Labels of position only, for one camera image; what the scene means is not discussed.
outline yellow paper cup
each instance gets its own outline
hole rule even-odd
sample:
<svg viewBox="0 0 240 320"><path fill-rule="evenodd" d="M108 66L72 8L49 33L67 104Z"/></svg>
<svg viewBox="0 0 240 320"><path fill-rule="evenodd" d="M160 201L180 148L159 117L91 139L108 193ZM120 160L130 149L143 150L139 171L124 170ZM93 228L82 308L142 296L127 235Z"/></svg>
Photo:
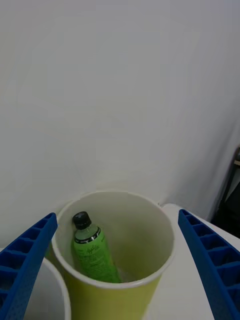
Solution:
<svg viewBox="0 0 240 320"><path fill-rule="evenodd" d="M129 282L101 282L78 272L72 217L80 211L103 228L119 273ZM52 247L64 270L73 320L140 320L173 260L175 231L161 208L145 197L93 192L61 210Z"/></svg>

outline black bottle cap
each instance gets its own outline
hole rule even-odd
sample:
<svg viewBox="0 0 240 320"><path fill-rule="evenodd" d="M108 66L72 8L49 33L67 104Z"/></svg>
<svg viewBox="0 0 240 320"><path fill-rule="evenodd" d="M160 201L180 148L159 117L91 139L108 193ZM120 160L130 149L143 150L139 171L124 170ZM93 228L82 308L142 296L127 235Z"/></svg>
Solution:
<svg viewBox="0 0 240 320"><path fill-rule="evenodd" d="M72 217L72 222L79 230L86 229L92 223L86 211L79 212Z"/></svg>

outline table surface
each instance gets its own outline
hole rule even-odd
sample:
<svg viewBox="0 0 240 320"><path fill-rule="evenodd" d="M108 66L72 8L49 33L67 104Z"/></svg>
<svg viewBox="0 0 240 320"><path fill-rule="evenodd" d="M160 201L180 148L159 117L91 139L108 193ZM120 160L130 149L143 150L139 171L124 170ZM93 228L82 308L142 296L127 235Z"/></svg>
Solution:
<svg viewBox="0 0 240 320"><path fill-rule="evenodd" d="M176 226L176 254L163 273L143 320L214 320L204 287L178 226L181 207L166 204L161 207ZM198 217L240 251L240 239Z"/></svg>

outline green bottle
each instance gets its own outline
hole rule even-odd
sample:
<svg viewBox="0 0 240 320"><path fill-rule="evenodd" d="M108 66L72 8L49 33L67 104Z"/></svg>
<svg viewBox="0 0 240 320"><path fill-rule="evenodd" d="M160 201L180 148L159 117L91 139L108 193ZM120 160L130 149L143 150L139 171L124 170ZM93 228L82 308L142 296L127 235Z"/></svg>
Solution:
<svg viewBox="0 0 240 320"><path fill-rule="evenodd" d="M72 222L77 229L73 247L82 272L95 280L120 283L103 230L92 223L85 211L75 214Z"/></svg>

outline black object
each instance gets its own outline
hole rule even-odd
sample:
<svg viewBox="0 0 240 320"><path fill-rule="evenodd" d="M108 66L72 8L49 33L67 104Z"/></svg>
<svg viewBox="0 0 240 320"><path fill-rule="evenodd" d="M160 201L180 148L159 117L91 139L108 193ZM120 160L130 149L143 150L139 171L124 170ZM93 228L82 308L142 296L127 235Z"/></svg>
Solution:
<svg viewBox="0 0 240 320"><path fill-rule="evenodd" d="M72 222L78 230L86 229L92 223L86 211L81 211L72 217Z"/></svg>
<svg viewBox="0 0 240 320"><path fill-rule="evenodd" d="M240 147L233 155L219 207L211 223L240 238L240 183L227 198L236 171L240 169Z"/></svg>

